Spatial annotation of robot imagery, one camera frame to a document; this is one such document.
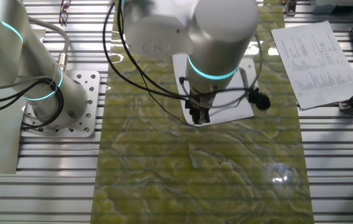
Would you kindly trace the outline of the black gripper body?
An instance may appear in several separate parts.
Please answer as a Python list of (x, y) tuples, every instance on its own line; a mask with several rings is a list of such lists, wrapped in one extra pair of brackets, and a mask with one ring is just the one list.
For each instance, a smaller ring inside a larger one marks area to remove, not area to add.
[(189, 96), (185, 101), (184, 108), (189, 110), (189, 113), (200, 112), (208, 114), (212, 106), (212, 95), (209, 96)]

